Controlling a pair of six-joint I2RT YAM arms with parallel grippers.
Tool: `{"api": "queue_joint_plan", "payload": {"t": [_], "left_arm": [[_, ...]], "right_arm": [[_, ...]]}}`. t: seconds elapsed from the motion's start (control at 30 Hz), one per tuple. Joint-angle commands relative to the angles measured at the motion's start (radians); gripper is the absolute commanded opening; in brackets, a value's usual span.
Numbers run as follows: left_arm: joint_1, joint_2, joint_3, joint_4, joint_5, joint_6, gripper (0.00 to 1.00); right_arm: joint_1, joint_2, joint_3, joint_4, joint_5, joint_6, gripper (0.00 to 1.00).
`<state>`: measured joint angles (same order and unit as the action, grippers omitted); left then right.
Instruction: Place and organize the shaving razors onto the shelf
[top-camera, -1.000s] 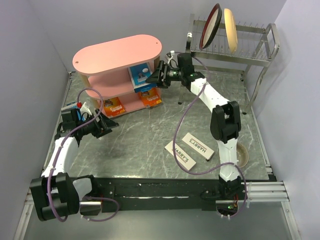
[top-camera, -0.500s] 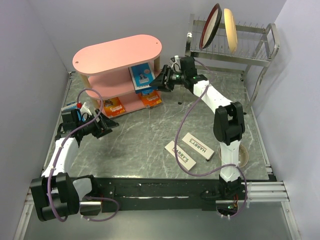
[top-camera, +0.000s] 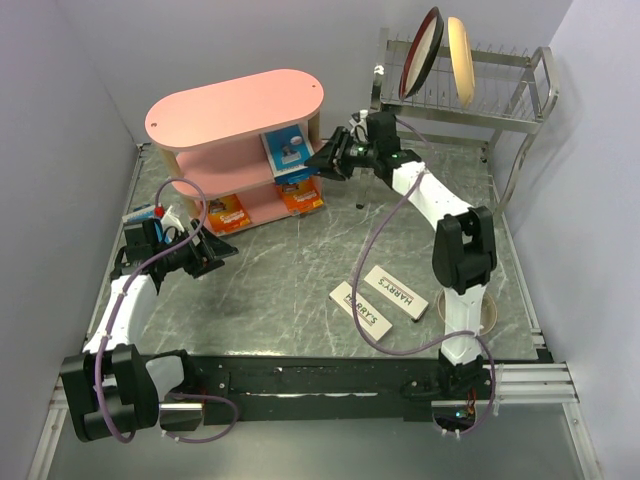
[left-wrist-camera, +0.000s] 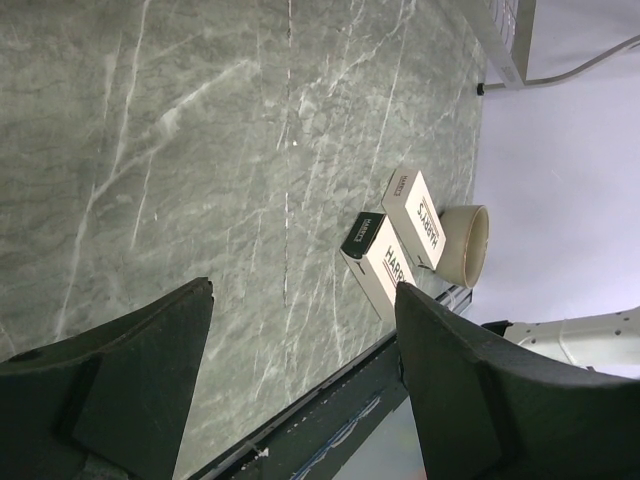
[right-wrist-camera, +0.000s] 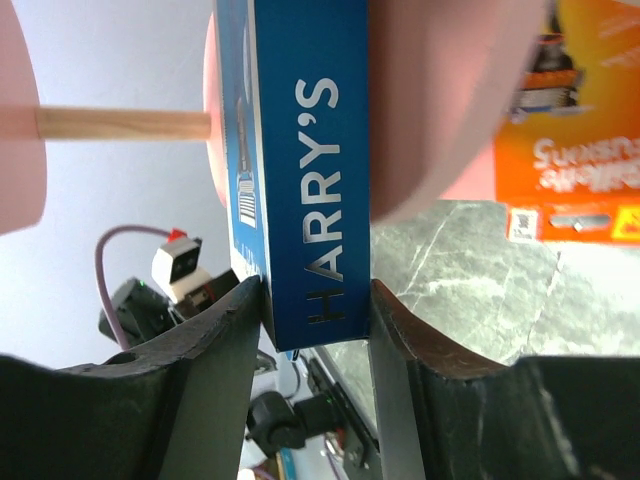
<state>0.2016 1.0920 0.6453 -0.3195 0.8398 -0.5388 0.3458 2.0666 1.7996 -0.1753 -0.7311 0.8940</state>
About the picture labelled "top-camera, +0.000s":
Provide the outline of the orange Gillette box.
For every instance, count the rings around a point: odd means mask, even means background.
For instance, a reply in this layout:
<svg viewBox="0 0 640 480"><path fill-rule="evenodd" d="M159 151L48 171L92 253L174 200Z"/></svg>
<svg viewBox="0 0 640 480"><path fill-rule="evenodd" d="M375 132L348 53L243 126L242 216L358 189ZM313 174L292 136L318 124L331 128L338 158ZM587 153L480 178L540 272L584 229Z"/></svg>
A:
<svg viewBox="0 0 640 480"><path fill-rule="evenodd" d="M250 216L236 194L209 200L207 219L215 235L231 234L251 224Z"/></svg>
<svg viewBox="0 0 640 480"><path fill-rule="evenodd" d="M298 183L277 185L276 190L292 215L304 214L324 205L322 195L312 178Z"/></svg>

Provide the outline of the blue Harry's razor box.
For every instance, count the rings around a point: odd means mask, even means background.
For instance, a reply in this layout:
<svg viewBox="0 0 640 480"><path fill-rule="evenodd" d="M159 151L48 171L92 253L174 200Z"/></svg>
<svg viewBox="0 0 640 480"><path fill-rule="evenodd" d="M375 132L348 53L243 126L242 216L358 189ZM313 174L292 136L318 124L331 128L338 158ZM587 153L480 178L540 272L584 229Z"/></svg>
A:
<svg viewBox="0 0 640 480"><path fill-rule="evenodd" d="M314 149L301 124L291 125L260 135L276 185L296 184L318 173L306 165Z"/></svg>

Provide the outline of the pink three-tier shelf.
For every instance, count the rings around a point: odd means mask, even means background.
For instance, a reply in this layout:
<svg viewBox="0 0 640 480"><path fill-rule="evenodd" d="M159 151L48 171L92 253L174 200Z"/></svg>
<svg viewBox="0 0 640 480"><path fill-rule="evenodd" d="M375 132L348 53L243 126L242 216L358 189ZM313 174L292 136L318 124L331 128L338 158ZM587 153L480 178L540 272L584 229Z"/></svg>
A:
<svg viewBox="0 0 640 480"><path fill-rule="evenodd" d="M260 135L301 124L315 152L323 99L311 74L277 69L170 94L150 108L145 128L188 215L204 215L212 232L207 202L236 194L251 219L241 231L294 216L277 193Z"/></svg>

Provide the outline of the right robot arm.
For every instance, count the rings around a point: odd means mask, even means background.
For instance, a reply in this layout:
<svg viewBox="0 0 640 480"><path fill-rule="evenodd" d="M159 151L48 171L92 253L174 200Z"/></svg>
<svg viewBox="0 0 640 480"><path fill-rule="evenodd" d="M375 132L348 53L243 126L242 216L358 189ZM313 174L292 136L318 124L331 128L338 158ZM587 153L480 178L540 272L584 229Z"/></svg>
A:
<svg viewBox="0 0 640 480"><path fill-rule="evenodd" d="M336 181L351 178L357 168L369 169L433 228L431 264L445 298L445 334L435 342L437 384L445 396L460 398L490 380L480 326L482 301L497 266L493 214L459 198L416 152L402 148L400 122L389 112L366 113L353 128L336 128L305 164Z"/></svg>

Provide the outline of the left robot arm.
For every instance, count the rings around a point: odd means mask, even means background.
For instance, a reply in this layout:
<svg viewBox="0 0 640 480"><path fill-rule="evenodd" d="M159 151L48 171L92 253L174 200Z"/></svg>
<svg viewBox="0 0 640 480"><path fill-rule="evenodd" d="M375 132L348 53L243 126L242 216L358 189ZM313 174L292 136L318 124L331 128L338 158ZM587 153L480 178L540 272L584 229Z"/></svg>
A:
<svg viewBox="0 0 640 480"><path fill-rule="evenodd" d="M202 277L237 254L198 221L170 217L131 221L110 273L110 297L82 352L64 359L60 376L77 438L132 440L153 427L166 397L205 402L193 362L183 350L144 358L136 344L155 309L162 282L174 271Z"/></svg>

